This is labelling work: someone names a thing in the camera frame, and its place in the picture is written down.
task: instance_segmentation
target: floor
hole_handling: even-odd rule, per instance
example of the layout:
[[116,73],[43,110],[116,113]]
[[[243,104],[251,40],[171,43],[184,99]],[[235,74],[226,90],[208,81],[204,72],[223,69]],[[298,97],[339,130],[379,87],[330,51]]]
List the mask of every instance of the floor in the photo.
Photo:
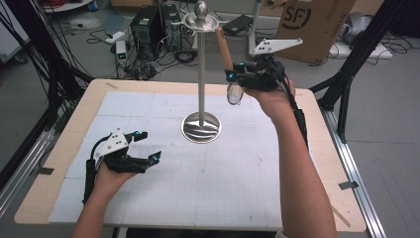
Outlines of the floor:
[[[79,14],[70,11],[60,15],[62,19]],[[102,23],[115,19],[114,11],[107,7],[96,12]],[[130,18],[120,23],[124,30]],[[264,18],[259,28],[276,28],[278,19]],[[105,44],[88,45],[89,31],[66,36],[73,54],[80,63],[97,77],[113,72],[114,56]],[[420,47],[419,39],[409,40]],[[243,60],[246,40],[228,39],[234,61]],[[223,65],[217,53],[214,37],[206,36],[206,82],[224,84]],[[297,87],[307,88],[334,75],[343,64],[342,59],[329,59],[320,66],[280,59],[288,76]],[[420,237],[420,60],[419,50],[407,54],[394,54],[392,59],[381,59],[377,64],[365,63],[352,85],[347,139],[357,166],[362,174],[370,199],[379,216],[387,237]],[[164,70],[152,80],[195,81],[197,66],[178,65]],[[0,141],[3,169],[9,158],[47,108],[42,85],[30,62],[10,62],[0,67]],[[0,236],[13,237],[60,237],[67,236],[71,226],[30,226],[14,222],[14,214],[30,188],[35,176],[30,176],[24,187],[0,218]],[[106,228],[104,237],[111,237]],[[340,237],[369,237],[368,234],[340,233]]]

